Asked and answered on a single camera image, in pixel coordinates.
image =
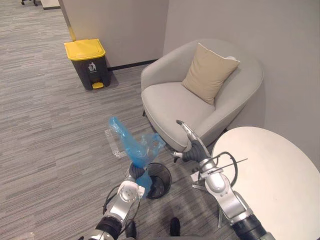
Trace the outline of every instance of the beige pillow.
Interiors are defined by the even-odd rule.
[[[213,105],[222,84],[237,68],[239,61],[224,58],[198,43],[189,71],[182,85]]]

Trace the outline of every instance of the black container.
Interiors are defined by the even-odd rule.
[[[103,83],[105,87],[110,85],[105,56],[71,62],[86,90],[92,90],[94,83]]]
[[[147,171],[152,180],[152,185],[146,197],[148,199],[159,199],[171,187],[171,173],[163,164],[157,162],[150,163],[147,166]]]

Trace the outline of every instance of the black baseboard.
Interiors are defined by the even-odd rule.
[[[44,7],[43,10],[50,10],[50,9],[60,9],[60,6],[49,6],[49,7]]]
[[[140,66],[140,65],[152,64],[153,62],[155,62],[157,60],[158,59],[153,59],[153,60],[140,61],[140,62],[135,62],[135,63],[131,63],[131,64],[126,64],[126,65],[112,66],[112,67],[108,67],[108,71],[127,69],[127,68],[132,68],[132,67],[136,67],[136,66]]]

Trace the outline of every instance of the round table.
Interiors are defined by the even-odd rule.
[[[212,156],[227,151],[238,163],[233,189],[277,240],[320,237],[320,173],[310,159],[284,137],[258,127],[238,127],[216,142]],[[219,158],[218,167],[230,164]],[[223,169],[231,181],[232,166]]]

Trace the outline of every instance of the blue plastic bag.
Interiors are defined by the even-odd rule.
[[[141,136],[140,141],[136,141],[128,129],[115,116],[109,118],[109,126],[118,134],[126,154],[137,168],[145,168],[158,156],[160,149],[166,145],[158,133],[144,134]],[[143,197],[146,197],[152,185],[148,170],[136,180],[136,183],[145,188]]]

